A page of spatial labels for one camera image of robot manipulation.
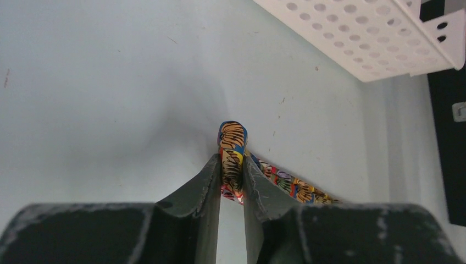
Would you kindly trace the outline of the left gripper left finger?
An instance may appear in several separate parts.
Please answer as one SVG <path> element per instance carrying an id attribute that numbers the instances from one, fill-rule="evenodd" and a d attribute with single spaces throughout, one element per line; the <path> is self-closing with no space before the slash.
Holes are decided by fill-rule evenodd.
<path id="1" fill-rule="evenodd" d="M 156 203 L 36 203 L 1 236 L 1 263 L 214 263 L 220 156 Z"/>

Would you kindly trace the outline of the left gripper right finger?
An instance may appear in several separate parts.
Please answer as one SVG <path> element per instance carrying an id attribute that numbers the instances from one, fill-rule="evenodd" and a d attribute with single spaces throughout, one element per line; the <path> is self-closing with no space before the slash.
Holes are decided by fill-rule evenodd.
<path id="1" fill-rule="evenodd" d="M 304 204 L 243 162 L 248 263 L 461 263 L 425 208 L 409 203 Z"/>

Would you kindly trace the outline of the colourful patterned tie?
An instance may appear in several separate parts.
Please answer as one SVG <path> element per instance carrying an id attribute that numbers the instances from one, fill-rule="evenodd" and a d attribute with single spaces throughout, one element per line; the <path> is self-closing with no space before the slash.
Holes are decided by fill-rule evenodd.
<path id="1" fill-rule="evenodd" d="M 306 181 L 280 170 L 246 149 L 248 132 L 237 121 L 225 121 L 219 127 L 218 150 L 221 158 L 223 197 L 243 205 L 242 164 L 250 157 L 260 172 L 274 186 L 303 204 L 336 204 L 340 201 Z"/>

